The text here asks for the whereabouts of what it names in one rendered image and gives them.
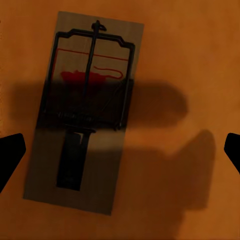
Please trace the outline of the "mousetrap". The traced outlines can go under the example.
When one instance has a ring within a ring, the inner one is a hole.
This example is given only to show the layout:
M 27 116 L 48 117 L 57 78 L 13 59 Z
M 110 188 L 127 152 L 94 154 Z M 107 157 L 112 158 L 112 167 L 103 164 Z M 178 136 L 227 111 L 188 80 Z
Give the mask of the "mousetrap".
M 112 215 L 144 25 L 58 11 L 23 199 Z

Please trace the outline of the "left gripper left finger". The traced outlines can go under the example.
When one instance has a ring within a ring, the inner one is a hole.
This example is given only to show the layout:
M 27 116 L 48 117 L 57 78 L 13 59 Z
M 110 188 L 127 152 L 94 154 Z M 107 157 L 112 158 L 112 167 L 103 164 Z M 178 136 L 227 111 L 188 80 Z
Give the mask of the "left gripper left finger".
M 26 152 L 22 133 L 0 138 L 0 193 Z

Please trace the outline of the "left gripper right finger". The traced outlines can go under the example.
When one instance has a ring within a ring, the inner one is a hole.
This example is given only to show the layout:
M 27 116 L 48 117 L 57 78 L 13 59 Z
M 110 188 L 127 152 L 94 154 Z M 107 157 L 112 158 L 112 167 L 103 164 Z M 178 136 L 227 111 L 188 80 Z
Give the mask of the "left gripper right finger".
M 224 151 L 240 173 L 240 135 L 228 133 Z

